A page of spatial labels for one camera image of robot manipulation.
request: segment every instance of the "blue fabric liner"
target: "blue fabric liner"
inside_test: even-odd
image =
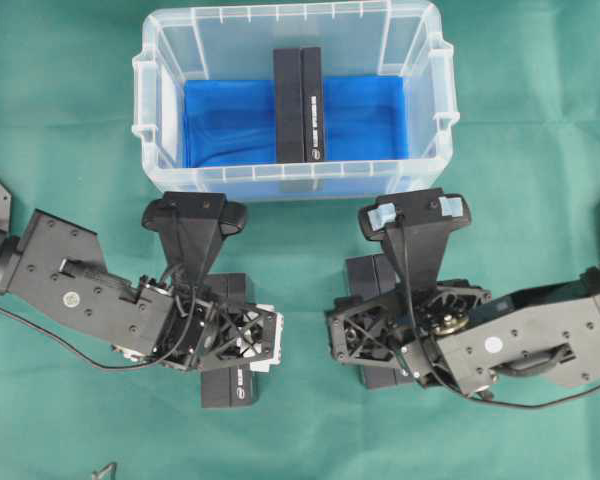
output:
[[[185,84],[185,167],[276,162],[275,93],[270,80]],[[408,157],[400,77],[326,77],[327,161]]]

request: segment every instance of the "green table surface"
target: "green table surface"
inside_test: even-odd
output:
[[[0,179],[13,231],[34,208],[99,232],[110,270],[159,273],[140,227],[158,191],[132,136],[131,58],[143,19],[191,0],[0,0]],[[455,154],[437,182],[465,195],[443,277],[495,295],[576,278],[600,261],[600,0],[439,0],[455,45]],[[115,459],[125,479],[600,479],[600,396],[542,412],[470,404],[415,386],[368,392],[332,361],[322,312],[345,293],[343,260],[365,200],[257,204],[214,271],[248,272],[285,314],[283,363],[250,409],[200,408],[199,376],[104,374],[0,317],[0,479],[83,479]],[[24,302],[0,304],[103,361],[98,340]],[[500,399],[565,390],[504,380]]]

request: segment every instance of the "black cable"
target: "black cable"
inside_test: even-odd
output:
[[[139,370],[141,368],[147,368],[153,365],[156,365],[157,363],[162,362],[163,360],[167,359],[170,355],[173,354],[173,352],[176,351],[176,349],[180,346],[180,344],[182,343],[182,341],[184,340],[184,337],[187,333],[187,330],[189,329],[189,326],[191,325],[191,321],[193,318],[193,311],[194,311],[194,305],[192,304],[191,308],[189,309],[189,315],[187,317],[187,322],[185,324],[184,329],[182,330],[182,334],[180,335],[180,338],[178,339],[178,341],[176,342],[176,344],[164,355],[161,355],[158,358],[155,358],[153,360],[150,360],[148,362],[144,362],[144,363],[139,363],[137,365],[104,365],[102,363],[99,363],[97,361],[95,361],[94,359],[92,359],[91,357],[89,357],[88,355],[82,353],[80,350],[78,350],[76,347],[74,347],[72,344],[70,344],[69,342],[67,342],[64,338],[60,337],[59,335],[53,333],[50,330],[47,330],[44,327],[41,327],[40,325],[33,323],[30,320],[27,320],[24,317],[21,317],[18,314],[15,314],[13,312],[10,312],[9,310],[0,307],[0,314],[4,315],[5,317],[11,318],[12,320],[15,320],[17,322],[22,323],[23,325],[35,330],[38,333],[41,333],[42,335],[50,338],[51,340],[57,342],[60,344],[60,346],[62,346],[63,348],[65,348],[66,350],[69,350],[71,353],[77,355],[79,358],[81,358],[82,360],[84,360],[85,362],[87,362],[90,366],[92,366],[93,368],[97,368],[99,370],[104,370],[107,372],[124,372],[124,371],[129,371],[129,370]]]
[[[422,353],[423,353],[425,359],[427,360],[427,363],[429,364],[429,368],[431,369],[431,374],[433,375],[435,380],[440,385],[445,387],[450,392],[464,398],[465,400],[469,400],[469,401],[479,403],[482,405],[492,405],[494,407],[513,408],[513,409],[518,409],[518,410],[541,410],[544,408],[554,407],[556,405],[561,405],[561,404],[570,402],[572,400],[578,400],[580,398],[587,397],[589,395],[592,395],[592,394],[600,391],[600,384],[599,384],[599,385],[596,385],[595,387],[585,390],[584,392],[579,392],[579,393],[576,393],[573,395],[558,398],[556,400],[551,400],[549,402],[529,405],[529,404],[525,404],[525,403],[512,403],[512,402],[501,402],[501,401],[497,401],[497,400],[484,400],[479,397],[467,396],[467,395],[463,394],[460,390],[455,388],[454,386],[452,386],[449,383],[447,383],[446,381],[444,381],[444,379],[436,371],[436,367],[435,367],[433,361],[431,360],[429,353],[424,348],[424,345],[422,344],[422,339],[420,338],[418,322],[416,320],[416,316],[415,316],[415,313],[413,310],[413,299],[411,298],[411,279],[409,278],[409,254],[407,251],[407,239],[406,239],[406,235],[404,234],[404,228],[402,225],[403,218],[399,217],[398,220],[399,220],[397,222],[398,228],[400,228],[400,230],[402,231],[402,243],[403,243],[403,250],[404,250],[404,252],[403,252],[404,253],[404,268],[405,268],[404,274],[402,272],[398,272],[398,275],[400,276],[400,279],[402,280],[402,283],[404,284],[404,293],[405,293],[405,297],[406,297],[406,301],[407,301],[407,314],[409,315],[409,318],[411,319],[411,327],[413,328],[413,336],[416,339],[416,343],[418,344],[418,347],[420,348],[420,350],[422,350]],[[402,356],[402,354],[400,352],[397,352],[396,355]]]

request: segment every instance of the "black rectangular block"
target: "black rectangular block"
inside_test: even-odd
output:
[[[213,293],[229,300],[244,303],[251,299],[251,283],[244,273],[208,275],[204,283]],[[247,407],[256,398],[256,377],[248,365],[200,374],[202,408]]]
[[[304,161],[302,53],[299,48],[273,51],[276,106],[276,163]]]
[[[302,103],[304,110],[305,162],[326,160],[324,92],[320,48],[302,49]]]

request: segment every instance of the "transparent plastic bin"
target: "transparent plastic bin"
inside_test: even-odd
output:
[[[403,77],[409,158],[182,168],[184,83],[273,79],[273,49],[302,46],[322,48],[325,76]],[[158,10],[144,22],[133,69],[132,132],[162,191],[242,201],[368,197],[428,188],[453,153],[453,46],[427,1]]]

